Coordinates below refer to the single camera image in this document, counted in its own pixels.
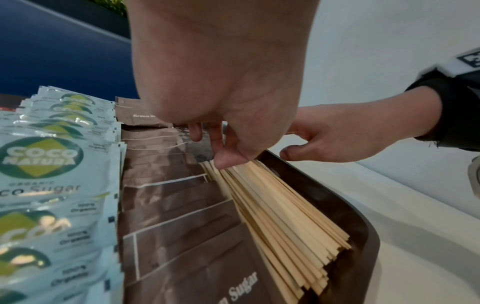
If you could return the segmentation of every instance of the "blue wall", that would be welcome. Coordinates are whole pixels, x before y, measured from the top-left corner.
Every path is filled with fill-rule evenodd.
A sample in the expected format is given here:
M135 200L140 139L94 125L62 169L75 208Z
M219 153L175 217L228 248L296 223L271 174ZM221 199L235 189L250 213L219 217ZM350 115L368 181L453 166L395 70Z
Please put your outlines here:
M29 96L39 85L137 98L130 41L27 2L1 0L0 93Z

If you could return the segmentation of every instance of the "dark brown container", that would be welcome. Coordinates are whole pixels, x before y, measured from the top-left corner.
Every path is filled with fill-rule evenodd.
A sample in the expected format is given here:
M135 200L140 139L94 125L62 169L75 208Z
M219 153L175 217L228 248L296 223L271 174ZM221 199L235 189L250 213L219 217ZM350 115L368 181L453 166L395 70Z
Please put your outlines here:
M372 224L351 204L271 152L265 151L258 159L350 235L351 250L343 251L326 267L329 281L320 299L310 291L299 304L363 304L380 250Z

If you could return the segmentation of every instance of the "skin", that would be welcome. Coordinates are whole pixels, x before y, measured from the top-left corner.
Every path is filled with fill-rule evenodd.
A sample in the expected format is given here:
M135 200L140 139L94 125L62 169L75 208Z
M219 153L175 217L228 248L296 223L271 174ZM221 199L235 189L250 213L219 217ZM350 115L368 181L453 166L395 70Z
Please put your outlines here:
M284 148L280 157L289 161L362 160L399 140L427 134L441 113L440 97L428 87L369 103L302 107L288 134L308 142Z
M218 169L254 159L295 117L318 3L128 0L141 99L193 140L206 123Z

